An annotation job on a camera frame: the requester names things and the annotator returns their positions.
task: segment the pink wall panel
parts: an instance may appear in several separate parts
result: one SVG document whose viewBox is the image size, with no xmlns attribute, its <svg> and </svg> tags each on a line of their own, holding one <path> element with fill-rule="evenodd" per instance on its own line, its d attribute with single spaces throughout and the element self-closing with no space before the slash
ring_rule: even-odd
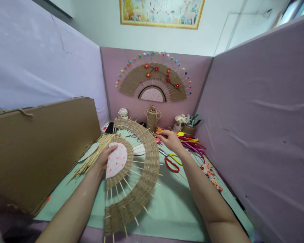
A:
<svg viewBox="0 0 304 243">
<path fill-rule="evenodd" d="M 121 70 L 123 70 L 126 66 L 128 59 L 133 61 L 134 66 L 136 66 L 133 60 L 136 57 L 138 64 L 141 64 L 138 55 L 143 54 L 144 52 L 149 52 L 152 54 L 153 51 L 101 47 L 111 117 L 117 117 L 119 109 L 127 108 L 128 117 L 138 119 L 141 122 L 146 122 L 144 110 L 147 106 L 153 104 L 162 113 L 159 126 L 172 126 L 175 116 L 181 115 L 182 113 L 193 113 L 212 57 L 169 53 L 170 57 L 173 56 L 174 60 L 177 59 L 178 63 L 181 63 L 181 68 L 185 68 L 185 71 L 181 71 L 181 68 L 177 68 L 176 71 L 180 74 L 180 76 L 183 75 L 184 72 L 188 72 L 187 76 L 189 76 L 190 80 L 192 81 L 192 89 L 190 89 L 189 92 L 192 92 L 192 95 L 183 101 L 160 103 L 129 97 L 120 93 L 115 87 L 116 81 L 119 79 L 118 75 L 121 74 Z M 145 58 L 144 63 L 147 62 L 147 57 L 142 56 L 142 58 Z M 153 62 L 163 63 L 163 61 L 164 58 L 162 56 L 159 56 L 157 53 L 154 55 Z M 169 65 L 169 67 L 174 69 L 177 65 L 174 61 L 172 61 L 172 63 L 173 64 Z"/>
<path fill-rule="evenodd" d="M 265 242 L 304 242 L 304 17 L 214 58 L 206 154 Z"/>
</svg>

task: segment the framed painting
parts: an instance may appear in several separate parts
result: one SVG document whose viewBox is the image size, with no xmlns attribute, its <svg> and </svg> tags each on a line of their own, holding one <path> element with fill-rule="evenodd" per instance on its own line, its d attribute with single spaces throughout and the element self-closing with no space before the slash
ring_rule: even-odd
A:
<svg viewBox="0 0 304 243">
<path fill-rule="evenodd" d="M 198 29 L 205 0 L 119 0 L 121 24 Z"/>
</svg>

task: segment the pink polka dot fabric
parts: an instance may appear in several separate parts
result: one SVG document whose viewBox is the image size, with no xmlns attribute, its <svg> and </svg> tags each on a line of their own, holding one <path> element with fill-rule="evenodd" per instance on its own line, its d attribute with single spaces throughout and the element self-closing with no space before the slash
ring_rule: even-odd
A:
<svg viewBox="0 0 304 243">
<path fill-rule="evenodd" d="M 142 100 L 150 100 L 150 101 L 156 101 L 156 102 L 163 102 L 163 96 L 160 91 L 157 89 L 148 89 L 146 90 L 142 96 Z"/>
<path fill-rule="evenodd" d="M 121 143 L 110 143 L 109 147 L 114 145 L 118 147 L 108 157 L 106 179 L 117 175 L 124 168 L 127 160 L 126 147 Z"/>
</svg>

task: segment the pencil cup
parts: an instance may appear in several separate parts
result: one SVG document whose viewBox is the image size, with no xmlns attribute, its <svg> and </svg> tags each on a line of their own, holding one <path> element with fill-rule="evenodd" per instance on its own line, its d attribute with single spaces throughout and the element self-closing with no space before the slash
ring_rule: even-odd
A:
<svg viewBox="0 0 304 243">
<path fill-rule="evenodd" d="M 185 125 L 183 125 L 183 130 L 182 132 L 185 133 L 185 137 L 190 137 L 190 136 L 194 136 L 195 132 L 196 132 L 196 127 L 187 125 L 185 123 Z"/>
</svg>

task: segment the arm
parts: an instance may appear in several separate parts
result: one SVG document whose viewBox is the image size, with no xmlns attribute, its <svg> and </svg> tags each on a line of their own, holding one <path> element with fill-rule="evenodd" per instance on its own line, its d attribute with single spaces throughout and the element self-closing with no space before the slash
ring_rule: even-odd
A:
<svg viewBox="0 0 304 243">
<path fill-rule="evenodd" d="M 101 152 L 96 163 L 54 216 L 36 243 L 78 242 L 90 217 L 100 181 L 106 169 L 108 155 L 116 148 L 117 145 L 107 147 Z"/>
<path fill-rule="evenodd" d="M 157 137 L 180 158 L 194 201 L 212 242 L 250 242 L 229 206 L 182 146 L 178 136 L 164 130 Z"/>
</svg>

